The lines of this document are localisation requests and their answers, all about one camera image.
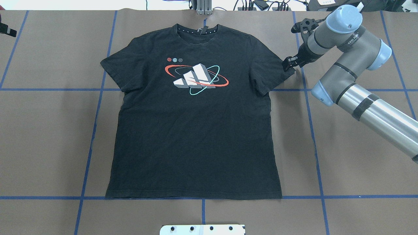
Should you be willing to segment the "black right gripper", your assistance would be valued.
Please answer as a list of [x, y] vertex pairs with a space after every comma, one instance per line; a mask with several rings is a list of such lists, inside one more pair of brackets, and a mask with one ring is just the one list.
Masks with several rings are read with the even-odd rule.
[[284, 72], [295, 72], [294, 67], [304, 67], [309, 63], [314, 62], [314, 53], [308, 46], [300, 46], [295, 56], [288, 56], [283, 60], [282, 67]]

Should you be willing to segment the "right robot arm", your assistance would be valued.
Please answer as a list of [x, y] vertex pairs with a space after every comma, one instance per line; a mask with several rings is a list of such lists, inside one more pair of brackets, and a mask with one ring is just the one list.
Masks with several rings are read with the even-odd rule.
[[296, 55], [284, 59], [283, 69], [302, 68], [330, 49], [339, 49], [342, 55], [315, 84], [312, 95], [326, 106], [337, 104], [416, 163], [417, 121], [356, 83], [365, 70], [377, 70], [392, 54], [390, 46], [362, 26], [362, 20], [355, 6], [341, 5], [324, 19], [296, 22], [291, 32], [300, 33], [303, 43]]

